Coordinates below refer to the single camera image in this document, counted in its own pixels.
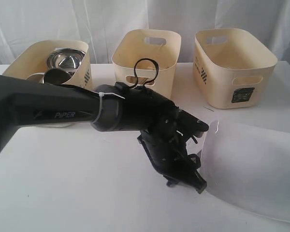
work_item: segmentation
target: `black cable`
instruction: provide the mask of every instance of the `black cable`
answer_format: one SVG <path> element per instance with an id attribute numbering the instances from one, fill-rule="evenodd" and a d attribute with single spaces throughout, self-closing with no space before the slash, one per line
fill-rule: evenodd
<path id="1" fill-rule="evenodd" d="M 137 76 L 137 74 L 136 74 L 136 65 L 137 65 L 139 62 L 143 61 L 143 60 L 149 60 L 150 62 L 152 62 L 152 63 L 154 64 L 154 66 L 155 66 L 155 69 L 156 69 L 156 75 L 155 75 L 154 79 L 149 80 L 149 81 L 146 81 L 146 82 L 143 84 L 143 86 L 145 86 L 146 84 L 148 84 L 148 83 L 150 83 L 150 82 L 155 81 L 155 79 L 157 78 L 158 73 L 159 73 L 159 64 L 158 64 L 155 60 L 150 59 L 150 58 L 142 58 L 142 59 L 139 59 L 139 60 L 135 63 L 135 65 L 134 65 L 134 76 L 136 77 L 136 82 L 134 83 L 133 86 L 130 86 L 129 88 L 135 88 L 135 87 L 138 85 L 138 83 L 139 83 L 139 78 L 138 78 L 138 76 Z"/>

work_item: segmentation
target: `stainless steel bowl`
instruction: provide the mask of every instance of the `stainless steel bowl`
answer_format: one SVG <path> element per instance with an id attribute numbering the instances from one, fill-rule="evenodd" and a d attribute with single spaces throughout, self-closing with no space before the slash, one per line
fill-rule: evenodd
<path id="1" fill-rule="evenodd" d="M 73 75 L 81 65 L 84 56 L 85 52 L 81 50 L 63 48 L 50 54 L 46 64 L 49 69 L 60 68 Z"/>

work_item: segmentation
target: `white table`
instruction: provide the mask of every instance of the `white table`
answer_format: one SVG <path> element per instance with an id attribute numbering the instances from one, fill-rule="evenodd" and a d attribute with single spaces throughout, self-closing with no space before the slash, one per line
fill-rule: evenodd
<path id="1" fill-rule="evenodd" d="M 0 73 L 6 67 L 0 65 Z M 115 82 L 111 64 L 91 70 L 95 86 Z M 172 99 L 207 123 L 228 119 L 290 132 L 290 65 L 277 64 L 259 105 L 218 110 L 199 93 L 192 63 L 181 63 Z M 0 154 L 0 232 L 290 231 L 290 224 L 237 209 L 207 192 L 166 187 L 137 136 L 98 132 L 89 124 L 20 129 Z M 203 139 L 189 148 L 199 151 Z"/>

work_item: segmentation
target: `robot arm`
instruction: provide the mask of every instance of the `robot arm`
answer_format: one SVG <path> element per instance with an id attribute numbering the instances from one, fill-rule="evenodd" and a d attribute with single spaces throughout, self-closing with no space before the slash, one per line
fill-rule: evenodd
<path id="1" fill-rule="evenodd" d="M 168 186 L 184 182 L 201 193 L 200 159 L 186 141 L 208 125 L 145 86 L 102 85 L 94 92 L 74 86 L 38 84 L 0 75 L 0 152 L 24 126 L 90 122 L 99 131 L 140 131 L 138 141 Z"/>

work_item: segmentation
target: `beige storage bin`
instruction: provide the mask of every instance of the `beige storage bin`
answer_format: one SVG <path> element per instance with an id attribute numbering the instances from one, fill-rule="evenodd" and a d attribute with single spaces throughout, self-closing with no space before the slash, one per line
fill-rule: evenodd
<path id="1" fill-rule="evenodd" d="M 219 109 L 256 104 L 277 58 L 242 29 L 211 29 L 195 35 L 193 74 L 207 102 Z"/>
<path id="2" fill-rule="evenodd" d="M 5 70 L 3 75 L 18 79 L 26 79 L 31 74 L 43 73 L 48 70 L 46 65 L 48 56 L 58 48 L 74 48 L 86 53 L 77 71 L 72 78 L 64 84 L 92 89 L 88 44 L 82 41 L 46 40 L 37 42 L 16 58 L 16 60 Z"/>
<path id="3" fill-rule="evenodd" d="M 112 57 L 116 80 L 133 85 L 135 63 L 150 58 L 159 64 L 159 74 L 154 83 L 146 87 L 170 98 L 180 45 L 181 36 L 173 31 L 138 29 L 128 32 Z M 148 60 L 141 61 L 136 73 L 141 85 L 155 77 L 155 66 Z"/>

